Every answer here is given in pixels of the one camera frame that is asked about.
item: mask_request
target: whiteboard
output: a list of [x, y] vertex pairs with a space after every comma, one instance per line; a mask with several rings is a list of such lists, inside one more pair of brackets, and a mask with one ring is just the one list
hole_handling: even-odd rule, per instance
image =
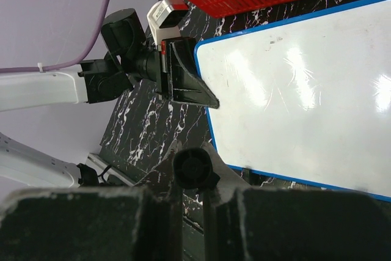
[[361, 0], [200, 42], [224, 162], [391, 200], [391, 0]]

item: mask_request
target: black marble tabletop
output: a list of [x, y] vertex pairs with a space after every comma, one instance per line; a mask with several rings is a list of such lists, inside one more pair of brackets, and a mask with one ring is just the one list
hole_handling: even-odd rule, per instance
[[[352, 1], [356, 0], [300, 0], [220, 20], [189, 4], [190, 12], [180, 24], [180, 31], [182, 36], [209, 39]], [[174, 139], [179, 139], [185, 148], [211, 141], [204, 108], [159, 100], [155, 90], [154, 83], [142, 81], [132, 92], [125, 92], [118, 99], [101, 141], [103, 159], [136, 179], [156, 166]], [[259, 177], [257, 184], [309, 188], [267, 177]]]

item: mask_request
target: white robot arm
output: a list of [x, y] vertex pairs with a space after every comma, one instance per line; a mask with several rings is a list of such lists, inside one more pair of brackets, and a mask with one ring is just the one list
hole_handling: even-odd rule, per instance
[[[156, 82], [161, 98], [217, 108], [217, 98], [197, 74], [196, 41], [180, 36], [178, 24], [187, 11], [184, 0], [162, 0], [151, 8], [147, 18], [153, 46], [146, 42], [134, 9], [109, 15], [101, 28], [108, 48], [104, 59], [50, 72], [0, 74], [0, 111], [113, 100], [141, 79]], [[39, 187], [99, 184], [88, 166], [51, 158], [1, 133], [0, 175]]]

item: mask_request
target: cable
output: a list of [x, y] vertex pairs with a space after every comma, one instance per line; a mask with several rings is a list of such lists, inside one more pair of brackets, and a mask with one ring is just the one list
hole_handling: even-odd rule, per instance
[[102, 181], [103, 181], [104, 183], [107, 183], [107, 181], [104, 179], [103, 176], [105, 175], [105, 173], [107, 173], [107, 171], [108, 171], [110, 168], [111, 168], [111, 165], [109, 164], [109, 165], [106, 166], [105, 169], [103, 169], [103, 172], [102, 172], [100, 175], [98, 175], [98, 178], [101, 178]]
[[[95, 42], [98, 39], [104, 18], [106, 16], [106, 12], [108, 10], [109, 1], [110, 0], [103, 0], [101, 9], [99, 11], [98, 21], [97, 21], [95, 28], [93, 30], [92, 37], [91, 37], [90, 41], [88, 42], [84, 51], [77, 58], [73, 59], [72, 61], [64, 62], [62, 64], [55, 64], [55, 65], [43, 67], [44, 71], [60, 70], [62, 68], [71, 67], [72, 65], [78, 64], [84, 58], [86, 58], [86, 56], [90, 53], [92, 47], [94, 46]], [[40, 71], [40, 69], [38, 67], [0, 68], [0, 73], [21, 73], [21, 72], [39, 72], [39, 71]]]

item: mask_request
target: purple cable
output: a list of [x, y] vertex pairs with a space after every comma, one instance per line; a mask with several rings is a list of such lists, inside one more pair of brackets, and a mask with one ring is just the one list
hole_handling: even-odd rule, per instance
[[[106, 12], [108, 10], [110, 0], [103, 0], [101, 9], [99, 11], [99, 17], [97, 24], [95, 25], [95, 28], [93, 30], [92, 37], [87, 44], [84, 51], [72, 61], [64, 62], [62, 64], [56, 64], [56, 65], [50, 65], [47, 67], [43, 67], [44, 71], [48, 70], [60, 70], [62, 68], [71, 67], [72, 65], [80, 63], [86, 56], [90, 53], [92, 47], [94, 46], [95, 42], [97, 41], [97, 38], [100, 33], [100, 29], [103, 24], [104, 17], [106, 16]], [[14, 68], [0, 68], [0, 73], [21, 73], [21, 72], [39, 72], [38, 67], [14, 67]]]

